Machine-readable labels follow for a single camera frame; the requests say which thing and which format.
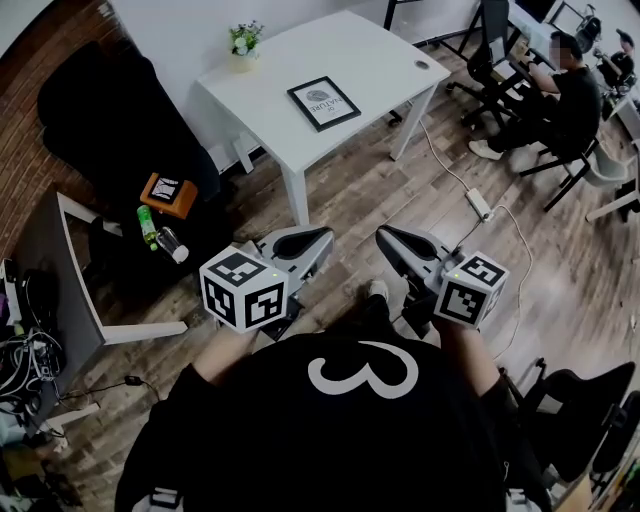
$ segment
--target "black t-shirt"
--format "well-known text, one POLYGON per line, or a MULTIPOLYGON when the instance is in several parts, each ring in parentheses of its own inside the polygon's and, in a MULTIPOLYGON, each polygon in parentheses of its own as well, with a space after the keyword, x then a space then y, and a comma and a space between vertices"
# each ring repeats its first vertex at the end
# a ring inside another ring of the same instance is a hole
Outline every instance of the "black t-shirt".
POLYGON ((300 335, 240 363, 223 387, 187 367, 153 407, 116 510, 154 487, 190 510, 503 511, 490 419, 427 343, 300 335))
POLYGON ((583 67, 553 75, 560 101, 554 124, 571 141, 583 146, 598 133, 602 99, 589 68, 583 67))
POLYGON ((614 53, 610 60, 620 71, 622 71, 622 74, 618 75, 608 62, 603 62, 598 66, 598 70, 604 76, 607 84, 611 86, 618 84, 633 73, 635 63, 633 58, 625 52, 614 53))

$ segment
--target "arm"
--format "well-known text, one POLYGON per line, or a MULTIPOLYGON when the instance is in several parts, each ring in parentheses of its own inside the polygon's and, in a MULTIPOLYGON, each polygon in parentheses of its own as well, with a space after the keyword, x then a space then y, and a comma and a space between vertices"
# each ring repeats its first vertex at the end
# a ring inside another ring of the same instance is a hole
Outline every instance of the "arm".
POLYGON ((249 353, 257 335, 258 331, 238 334, 222 327, 194 361, 193 367, 207 382, 219 384, 225 372, 249 353))
POLYGON ((116 492, 117 512, 129 512, 155 487, 185 487, 193 476, 191 457, 197 451, 198 432, 206 428, 213 436, 219 420, 220 390, 211 383, 249 353, 256 335, 257 331, 237 334, 227 327, 219 329, 194 363, 182 370, 167 400, 153 406, 124 465, 116 492))
POLYGON ((560 89, 558 89, 553 78, 540 69, 537 64, 533 62, 529 64, 529 74, 541 91, 560 94, 560 89))
POLYGON ((500 373, 480 333, 440 318, 434 319, 433 324, 440 333, 442 351, 460 369, 478 396, 484 395, 498 382, 500 373))
POLYGON ((613 62, 611 62, 611 59, 607 55, 603 55, 602 60, 605 61, 611 69, 613 69, 613 72, 616 75, 618 76, 622 75, 622 70, 618 66, 616 66, 613 62))

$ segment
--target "black chair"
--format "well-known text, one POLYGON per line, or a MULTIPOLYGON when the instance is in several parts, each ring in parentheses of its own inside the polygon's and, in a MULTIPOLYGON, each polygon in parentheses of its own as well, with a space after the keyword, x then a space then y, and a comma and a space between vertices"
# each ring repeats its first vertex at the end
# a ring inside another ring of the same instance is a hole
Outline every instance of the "black chair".
POLYGON ((476 91, 459 82, 449 82, 446 92, 451 93, 457 87, 477 99, 482 106, 462 118, 463 126, 472 126, 476 123, 478 116, 483 112, 491 112, 501 129, 505 128, 502 114, 508 117, 516 115, 505 106, 499 103, 500 100, 508 101, 506 91, 513 87, 515 83, 499 83, 492 76, 493 68, 505 60, 508 54, 508 27, 509 27, 509 2, 508 0, 483 0, 480 5, 480 15, 482 16, 482 43, 478 50, 467 61, 467 71, 469 76, 476 82, 483 85, 481 91, 476 91), (500 52, 500 38, 502 41, 502 51, 500 52))
POLYGON ((559 144, 559 147, 549 147, 540 151, 538 153, 539 156, 546 155, 547 153, 552 153, 557 158, 552 162, 548 162, 546 164, 539 165, 537 167, 533 167, 526 171, 522 171, 520 176, 529 176, 530 174, 536 174, 538 172, 546 171, 547 169, 553 169, 554 167, 559 167, 561 165, 569 164, 574 162, 575 160, 582 160, 583 166, 582 169, 575 176, 567 176, 565 180, 560 183, 560 192, 544 207, 544 211, 548 212, 553 208, 558 201, 562 199, 569 190, 571 190, 591 169, 591 164, 589 163, 589 156, 593 153, 596 146, 600 144, 598 139, 594 138, 589 147, 584 151, 576 151, 576 152, 566 152, 564 149, 564 145, 559 144))
MULTIPOLYGON (((588 380, 571 370, 558 370, 545 377, 544 359, 539 359, 536 366, 541 369, 540 375, 525 396, 504 368, 500 373, 518 404, 520 425, 542 469, 553 465, 562 480, 573 482, 589 468, 601 446, 609 446, 603 444, 607 433, 613 433, 610 445, 615 449, 606 448, 607 453, 599 464, 611 467, 612 458, 624 453, 620 450, 622 436, 614 429, 624 428, 628 417, 620 403, 631 382, 635 363, 624 363, 588 380)), ((624 428, 625 435, 629 427, 631 423, 624 428)))

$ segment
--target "black sofa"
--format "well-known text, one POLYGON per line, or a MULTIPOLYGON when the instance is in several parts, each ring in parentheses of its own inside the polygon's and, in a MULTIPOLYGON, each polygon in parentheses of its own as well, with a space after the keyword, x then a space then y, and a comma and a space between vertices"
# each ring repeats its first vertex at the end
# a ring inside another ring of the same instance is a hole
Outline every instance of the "black sofa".
POLYGON ((45 146, 115 210, 124 239, 92 229, 92 270, 108 266, 125 294, 157 294, 231 243, 218 169, 137 50, 112 58, 97 42, 83 46, 43 84, 38 115, 45 146), (189 248, 181 265, 142 239, 136 209, 153 172, 198 187, 186 220, 154 213, 156 228, 171 227, 189 248))

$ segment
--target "framed picture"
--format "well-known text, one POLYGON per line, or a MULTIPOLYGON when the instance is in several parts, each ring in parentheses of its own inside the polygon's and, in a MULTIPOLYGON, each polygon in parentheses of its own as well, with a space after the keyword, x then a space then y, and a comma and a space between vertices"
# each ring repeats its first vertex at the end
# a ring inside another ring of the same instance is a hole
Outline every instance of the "framed picture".
POLYGON ((362 113, 328 76, 289 89, 287 93, 319 132, 362 113))

